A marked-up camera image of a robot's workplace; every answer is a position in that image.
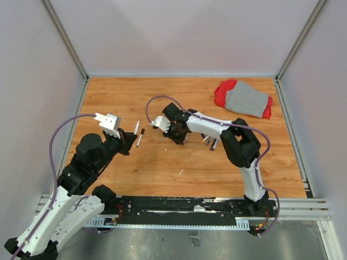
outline purple cable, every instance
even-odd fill
[[[78,206],[80,205],[81,201],[88,198],[89,196],[84,196],[82,197],[76,204],[75,206],[75,210],[78,208]],[[92,233],[92,234],[96,234],[96,233],[110,233],[111,231],[113,231],[113,229],[111,230],[102,230],[102,231],[92,231],[92,230],[89,230],[89,229],[86,229],[85,227],[82,227],[81,230],[83,231],[86,231],[88,233]]]
[[[21,246],[17,249],[17,251],[12,255],[11,260],[14,260],[16,258],[16,256],[19,254],[19,252],[23,249],[23,247],[25,246],[25,241],[29,241],[30,238],[33,236],[33,234],[35,233],[35,231],[37,230],[37,228],[41,225],[41,223],[43,222],[43,220],[45,219],[45,217],[47,216],[48,212],[50,211],[50,209],[52,208],[55,198],[56,198],[56,194],[57,194],[57,190],[58,190],[58,180],[57,180],[57,176],[56,176],[56,170],[55,170],[55,166],[54,166],[54,161],[53,161],[53,141],[55,136],[58,134],[59,130],[66,125],[67,123],[69,123],[70,121],[77,119],[77,118],[82,118],[84,116],[92,116],[95,117],[95,114],[80,114],[80,115],[76,115],[73,116],[72,118],[69,118],[67,120],[65,120],[63,123],[60,124],[60,126],[58,126],[58,128],[54,131],[52,137],[50,138],[50,142],[49,142],[49,161],[50,161],[50,166],[52,168],[52,173],[53,173],[53,180],[54,180],[54,190],[53,190],[53,195],[52,195],[52,200],[50,201],[48,207],[49,209],[47,209],[44,214],[42,215],[42,217],[40,218],[40,220],[36,223],[36,225],[34,226],[34,228],[32,229],[32,231],[28,234],[28,236],[25,238],[24,242],[21,244]]]
[[[175,102],[176,104],[178,104],[178,106],[181,108],[181,110],[187,112],[188,114],[190,114],[190,115],[192,115],[192,116],[195,116],[195,117],[200,118],[200,119],[202,119],[202,120],[206,120],[206,121],[209,121],[209,122],[218,124],[218,125],[220,124],[220,122],[218,122],[218,121],[216,121],[216,120],[213,120],[213,119],[211,119],[211,118],[205,118],[205,117],[203,117],[203,116],[200,117],[200,116],[198,116],[198,115],[192,113],[191,111],[188,111],[188,110],[184,109],[183,106],[182,106],[177,100],[175,100],[174,98],[172,98],[172,97],[170,97],[170,96],[166,96],[166,95],[154,96],[154,97],[152,97],[152,98],[148,101],[148,103],[147,103],[147,105],[146,105],[146,117],[147,117],[147,120],[148,120],[148,122],[149,122],[150,124],[152,123],[152,121],[151,121],[151,119],[150,119],[150,117],[149,117],[149,114],[148,114],[148,106],[149,106],[149,104],[150,104],[154,99],[159,99],[159,98],[166,98],[166,99],[172,100],[173,102]],[[263,158],[264,155],[267,154],[267,152],[270,150],[270,147],[271,147],[270,139],[269,139],[269,137],[267,137],[267,135],[266,135],[265,133],[263,133],[262,131],[260,131],[260,130],[258,130],[258,129],[256,129],[256,128],[254,128],[254,127],[243,126],[243,125],[237,125],[237,124],[235,124],[235,123],[223,123],[223,125],[224,125],[224,126],[239,127],[239,128],[244,128],[244,129],[248,129],[248,130],[251,130],[251,131],[255,131],[255,132],[261,134],[261,135],[265,138],[265,140],[266,140],[266,142],[267,142],[266,150],[258,157],[258,159],[256,160],[256,162],[255,162],[255,164],[254,164],[254,167],[255,167],[255,178],[256,178],[256,182],[258,183],[258,185],[259,185],[263,190],[271,191],[271,192],[275,195],[276,201],[277,201],[277,214],[276,214],[274,220],[272,221],[271,225],[270,225],[266,230],[264,230],[264,231],[261,233],[261,235],[259,234],[259,237],[261,237],[261,236],[265,235],[265,234],[273,227],[273,225],[274,225],[274,224],[276,223],[276,221],[278,220],[278,216],[279,216],[279,214],[280,214],[280,199],[279,199],[277,193],[276,193],[273,189],[264,187],[264,186],[260,183],[259,172],[258,172],[258,165],[259,165],[260,159]]]

